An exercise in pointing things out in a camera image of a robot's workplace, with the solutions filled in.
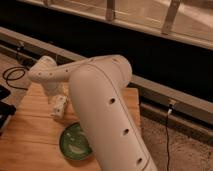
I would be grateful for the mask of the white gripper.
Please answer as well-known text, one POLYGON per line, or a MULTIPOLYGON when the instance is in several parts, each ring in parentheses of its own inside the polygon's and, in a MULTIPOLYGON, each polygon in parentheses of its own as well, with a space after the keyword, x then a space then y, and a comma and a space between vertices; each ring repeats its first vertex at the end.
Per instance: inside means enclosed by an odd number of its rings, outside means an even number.
POLYGON ((54 86, 53 88, 45 89, 44 92, 45 95, 48 97, 49 103, 53 103, 56 97, 59 95, 67 95, 67 89, 62 83, 58 84, 57 86, 54 86))

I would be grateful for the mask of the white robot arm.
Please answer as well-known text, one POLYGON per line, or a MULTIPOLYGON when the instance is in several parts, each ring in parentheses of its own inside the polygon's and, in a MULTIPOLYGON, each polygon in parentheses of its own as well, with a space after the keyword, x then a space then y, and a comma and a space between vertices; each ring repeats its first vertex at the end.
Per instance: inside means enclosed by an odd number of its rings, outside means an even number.
POLYGON ((122 90, 132 68, 121 55, 97 56, 58 65, 41 57, 28 72, 48 93, 62 82, 102 171, 158 171, 127 106, 122 90))

